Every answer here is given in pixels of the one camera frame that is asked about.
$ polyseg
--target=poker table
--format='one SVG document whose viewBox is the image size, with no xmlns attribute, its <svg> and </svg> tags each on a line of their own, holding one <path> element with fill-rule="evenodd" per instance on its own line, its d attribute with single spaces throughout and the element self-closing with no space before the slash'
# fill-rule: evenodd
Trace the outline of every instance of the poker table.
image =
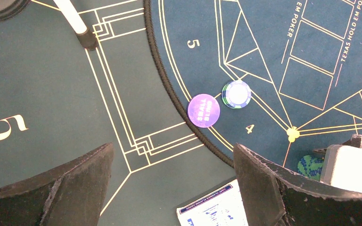
<svg viewBox="0 0 362 226">
<path fill-rule="evenodd" d="M 52 0 L 0 22 L 0 187 L 113 143 L 99 225 L 179 225 L 175 208 L 235 176 L 240 143 L 296 171 L 362 134 L 362 0 L 80 0 L 80 47 Z M 252 100 L 230 109 L 229 81 Z M 220 107 L 208 128 L 193 97 Z"/>
</svg>

